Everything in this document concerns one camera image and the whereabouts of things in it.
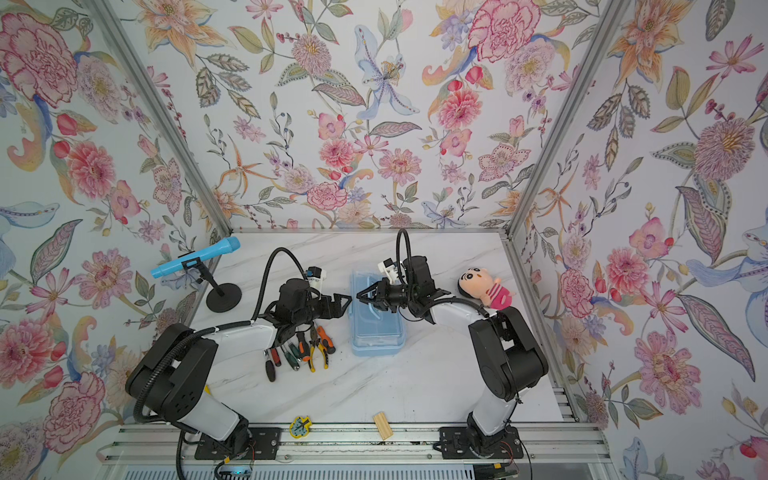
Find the blue toy microphone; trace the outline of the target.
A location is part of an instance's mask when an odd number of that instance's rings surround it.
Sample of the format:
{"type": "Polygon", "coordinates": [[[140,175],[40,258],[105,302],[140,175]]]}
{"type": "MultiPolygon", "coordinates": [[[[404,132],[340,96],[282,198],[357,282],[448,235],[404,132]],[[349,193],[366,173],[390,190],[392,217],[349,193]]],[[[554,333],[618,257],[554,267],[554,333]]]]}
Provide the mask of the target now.
{"type": "Polygon", "coordinates": [[[155,279],[162,278],[181,271],[187,266],[191,266],[196,261],[205,262],[222,255],[234,253],[239,250],[240,247],[241,244],[238,238],[234,236],[223,238],[219,242],[204,248],[203,250],[183,255],[175,260],[157,266],[151,271],[151,275],[155,279]]]}

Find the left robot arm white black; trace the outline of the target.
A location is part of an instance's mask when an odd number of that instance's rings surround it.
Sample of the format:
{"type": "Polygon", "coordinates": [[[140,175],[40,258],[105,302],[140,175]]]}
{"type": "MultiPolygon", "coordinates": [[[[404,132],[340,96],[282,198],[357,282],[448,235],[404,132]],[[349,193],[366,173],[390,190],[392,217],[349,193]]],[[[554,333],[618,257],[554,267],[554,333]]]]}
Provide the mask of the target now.
{"type": "Polygon", "coordinates": [[[279,347],[318,319],[343,317],[351,303],[349,295],[323,294],[309,281],[294,278],[253,319],[202,330],[168,327],[126,380],[125,391],[135,400],[134,420],[169,423],[232,451],[242,450],[250,439],[249,422],[205,391],[213,366],[279,347]]]}

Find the blue plastic tool box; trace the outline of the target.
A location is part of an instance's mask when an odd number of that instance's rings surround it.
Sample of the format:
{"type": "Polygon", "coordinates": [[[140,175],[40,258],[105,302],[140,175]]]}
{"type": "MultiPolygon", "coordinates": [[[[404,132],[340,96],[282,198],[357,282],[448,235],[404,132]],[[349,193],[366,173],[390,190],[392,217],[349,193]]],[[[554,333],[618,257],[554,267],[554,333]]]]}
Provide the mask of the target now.
{"type": "Polygon", "coordinates": [[[399,313],[377,311],[356,299],[359,291],[382,278],[382,276],[364,272],[354,272],[351,275],[350,290],[354,296],[348,310],[350,344],[353,354],[357,357],[395,355],[406,342],[405,321],[399,313]]]}

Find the small wooden block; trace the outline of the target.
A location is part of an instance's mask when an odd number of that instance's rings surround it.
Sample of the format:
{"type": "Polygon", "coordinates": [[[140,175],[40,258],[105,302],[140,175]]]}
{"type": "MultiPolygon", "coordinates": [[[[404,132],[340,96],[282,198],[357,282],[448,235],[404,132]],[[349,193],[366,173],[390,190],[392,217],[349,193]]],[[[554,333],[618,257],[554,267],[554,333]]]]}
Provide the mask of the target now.
{"type": "Polygon", "coordinates": [[[378,412],[373,416],[373,421],[382,441],[389,440],[393,435],[393,429],[384,412],[378,412]]]}

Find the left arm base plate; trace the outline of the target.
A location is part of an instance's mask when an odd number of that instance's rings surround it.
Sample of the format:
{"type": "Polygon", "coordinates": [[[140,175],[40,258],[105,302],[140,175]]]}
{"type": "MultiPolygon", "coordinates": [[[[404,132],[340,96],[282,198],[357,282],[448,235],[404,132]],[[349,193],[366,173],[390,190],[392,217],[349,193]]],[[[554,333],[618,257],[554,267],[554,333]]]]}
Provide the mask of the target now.
{"type": "Polygon", "coordinates": [[[195,460],[233,460],[243,454],[246,459],[275,460],[282,430],[278,427],[249,427],[234,431],[225,440],[215,440],[203,434],[194,453],[195,460]]]}

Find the aluminium front rail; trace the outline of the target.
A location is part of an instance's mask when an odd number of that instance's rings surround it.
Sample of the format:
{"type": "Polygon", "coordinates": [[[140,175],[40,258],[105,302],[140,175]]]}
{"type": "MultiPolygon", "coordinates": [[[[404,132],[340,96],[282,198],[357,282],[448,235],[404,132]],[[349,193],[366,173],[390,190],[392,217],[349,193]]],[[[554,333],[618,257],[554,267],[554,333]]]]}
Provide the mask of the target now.
{"type": "MultiPolygon", "coordinates": [[[[282,433],[274,463],[437,463],[442,454],[433,445],[439,441],[439,428],[430,423],[395,423],[394,436],[384,441],[372,424],[317,423],[304,439],[282,433]]],[[[522,423],[516,428],[524,457],[536,466],[611,461],[604,435],[592,424],[522,423]]],[[[171,464],[177,439],[178,431],[172,427],[125,426],[112,443],[97,451],[96,458],[104,465],[171,464]]]]}

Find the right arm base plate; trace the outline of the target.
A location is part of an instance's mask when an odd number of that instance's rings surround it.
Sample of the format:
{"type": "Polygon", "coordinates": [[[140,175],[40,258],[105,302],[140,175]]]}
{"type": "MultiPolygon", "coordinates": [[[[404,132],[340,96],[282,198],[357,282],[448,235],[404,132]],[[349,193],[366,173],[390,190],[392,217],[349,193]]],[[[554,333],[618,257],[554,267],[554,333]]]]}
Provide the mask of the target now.
{"type": "Polygon", "coordinates": [[[491,436],[469,426],[444,426],[432,447],[445,460],[517,460],[525,456],[518,430],[511,426],[491,436]]]}

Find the orange handled screwdriver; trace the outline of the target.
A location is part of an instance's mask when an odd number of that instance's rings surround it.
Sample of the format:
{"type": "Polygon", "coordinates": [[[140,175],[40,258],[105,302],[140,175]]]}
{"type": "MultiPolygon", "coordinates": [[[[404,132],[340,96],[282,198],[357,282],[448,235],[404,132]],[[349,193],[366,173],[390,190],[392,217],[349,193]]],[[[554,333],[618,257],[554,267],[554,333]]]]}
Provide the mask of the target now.
{"type": "Polygon", "coordinates": [[[325,329],[322,326],[319,326],[317,328],[317,333],[320,338],[320,343],[323,345],[327,353],[329,355],[334,354],[336,352],[336,347],[331,337],[326,333],[325,329]]]}

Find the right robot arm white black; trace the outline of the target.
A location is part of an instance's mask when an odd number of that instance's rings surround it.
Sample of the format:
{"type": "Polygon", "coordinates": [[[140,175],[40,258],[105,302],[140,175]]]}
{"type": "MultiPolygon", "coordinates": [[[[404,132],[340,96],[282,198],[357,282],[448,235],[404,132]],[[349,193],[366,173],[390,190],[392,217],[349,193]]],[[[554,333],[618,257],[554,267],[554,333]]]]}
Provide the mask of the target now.
{"type": "Polygon", "coordinates": [[[523,392],[549,373],[549,364],[511,293],[485,269],[470,268],[458,281],[460,294],[440,288],[425,256],[379,264],[383,277],[355,298],[380,312],[399,314],[436,326],[465,329],[471,340],[483,391],[467,419],[467,433],[496,440],[505,431],[523,392]]]}

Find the yellow black pliers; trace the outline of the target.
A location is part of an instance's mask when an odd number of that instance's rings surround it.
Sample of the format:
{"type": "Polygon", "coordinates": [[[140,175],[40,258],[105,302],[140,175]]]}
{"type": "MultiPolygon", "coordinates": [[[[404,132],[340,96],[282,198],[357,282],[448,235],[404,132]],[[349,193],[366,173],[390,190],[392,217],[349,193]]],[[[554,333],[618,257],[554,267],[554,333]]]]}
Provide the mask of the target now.
{"type": "MultiPolygon", "coordinates": [[[[324,370],[327,370],[329,368],[329,354],[328,354],[327,348],[322,343],[321,337],[315,326],[312,326],[310,328],[310,346],[311,346],[311,355],[313,356],[314,352],[318,351],[322,357],[322,367],[324,370]]],[[[310,357],[310,365],[311,365],[311,370],[315,371],[314,360],[312,356],[310,357]]]]}

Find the cartoon boy plush doll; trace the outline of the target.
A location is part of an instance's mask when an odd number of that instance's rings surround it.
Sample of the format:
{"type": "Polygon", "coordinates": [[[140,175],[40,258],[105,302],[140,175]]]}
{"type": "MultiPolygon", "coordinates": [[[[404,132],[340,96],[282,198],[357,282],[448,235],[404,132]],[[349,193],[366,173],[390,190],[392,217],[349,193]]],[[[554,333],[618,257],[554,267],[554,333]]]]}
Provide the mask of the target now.
{"type": "Polygon", "coordinates": [[[484,268],[467,269],[459,277],[458,287],[462,295],[479,300],[486,308],[503,310],[513,303],[514,294],[484,268]]]}

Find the black handled tool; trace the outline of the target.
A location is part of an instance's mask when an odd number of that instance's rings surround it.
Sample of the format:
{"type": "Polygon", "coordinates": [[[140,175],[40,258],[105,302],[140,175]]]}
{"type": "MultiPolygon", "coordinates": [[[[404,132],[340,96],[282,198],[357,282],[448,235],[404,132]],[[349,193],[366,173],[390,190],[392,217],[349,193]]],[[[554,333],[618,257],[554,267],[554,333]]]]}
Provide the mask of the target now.
{"type": "Polygon", "coordinates": [[[272,359],[272,355],[269,350],[264,352],[265,354],[265,372],[270,382],[276,381],[276,366],[272,359]]]}

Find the yellow blue sticker badge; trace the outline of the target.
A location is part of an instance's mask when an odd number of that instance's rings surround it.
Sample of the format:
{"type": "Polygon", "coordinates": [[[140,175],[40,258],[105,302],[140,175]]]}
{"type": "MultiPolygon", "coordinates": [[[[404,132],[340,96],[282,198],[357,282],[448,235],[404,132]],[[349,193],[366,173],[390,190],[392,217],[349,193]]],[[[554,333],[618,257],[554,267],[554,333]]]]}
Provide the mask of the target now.
{"type": "Polygon", "coordinates": [[[309,416],[297,416],[289,426],[289,434],[293,439],[306,438],[311,433],[312,425],[309,416]]]}

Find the black microphone stand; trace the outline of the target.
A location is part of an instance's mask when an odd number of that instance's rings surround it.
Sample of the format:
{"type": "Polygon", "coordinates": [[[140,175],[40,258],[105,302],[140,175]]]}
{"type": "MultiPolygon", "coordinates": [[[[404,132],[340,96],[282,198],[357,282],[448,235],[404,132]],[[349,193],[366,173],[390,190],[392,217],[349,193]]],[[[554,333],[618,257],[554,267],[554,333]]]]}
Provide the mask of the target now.
{"type": "Polygon", "coordinates": [[[224,313],[234,309],[242,300],[242,290],[234,283],[218,283],[208,266],[200,258],[193,258],[182,262],[186,271],[197,270],[198,282],[207,282],[211,291],[206,297],[207,308],[214,313],[224,313]]]}

